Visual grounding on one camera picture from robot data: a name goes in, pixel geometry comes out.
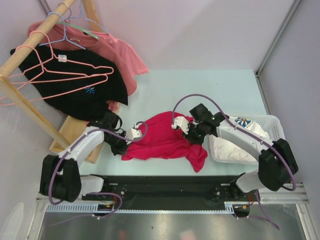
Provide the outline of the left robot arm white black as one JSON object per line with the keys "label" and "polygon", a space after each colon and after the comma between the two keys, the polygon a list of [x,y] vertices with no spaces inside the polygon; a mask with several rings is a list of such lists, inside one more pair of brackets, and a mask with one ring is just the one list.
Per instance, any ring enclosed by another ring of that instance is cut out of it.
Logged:
{"label": "left robot arm white black", "polygon": [[107,143],[122,154],[128,146],[126,132],[118,133],[123,124],[114,112],[106,112],[101,119],[90,121],[84,132],[57,155],[48,154],[42,162],[39,192],[52,205],[63,201],[74,202],[78,197],[94,194],[105,200],[111,188],[97,175],[80,175],[80,166],[100,144]]}

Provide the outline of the magenta t shirt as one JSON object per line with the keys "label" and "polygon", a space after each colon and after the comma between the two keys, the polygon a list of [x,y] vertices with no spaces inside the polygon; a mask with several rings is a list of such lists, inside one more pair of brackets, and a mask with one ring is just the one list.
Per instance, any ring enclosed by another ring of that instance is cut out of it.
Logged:
{"label": "magenta t shirt", "polygon": [[123,161],[131,159],[148,160],[186,158],[193,170],[198,173],[205,165],[208,152],[202,145],[191,145],[183,137],[182,130],[172,129],[172,117],[182,117],[181,113],[166,111],[159,113],[141,124],[138,129],[146,136],[133,142],[121,157]]}

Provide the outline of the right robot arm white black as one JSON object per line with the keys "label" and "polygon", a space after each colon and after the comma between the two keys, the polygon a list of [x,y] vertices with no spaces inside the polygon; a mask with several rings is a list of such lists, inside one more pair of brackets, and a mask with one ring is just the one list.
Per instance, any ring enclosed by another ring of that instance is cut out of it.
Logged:
{"label": "right robot arm white black", "polygon": [[227,140],[250,154],[257,162],[256,171],[239,175],[230,188],[231,196],[242,201],[249,192],[267,188],[276,192],[292,183],[299,168],[289,143],[283,139],[272,140],[257,135],[243,126],[231,122],[223,112],[212,114],[202,103],[190,110],[193,120],[178,116],[172,121],[173,129],[181,129],[182,135],[192,145],[201,145],[205,136]]}

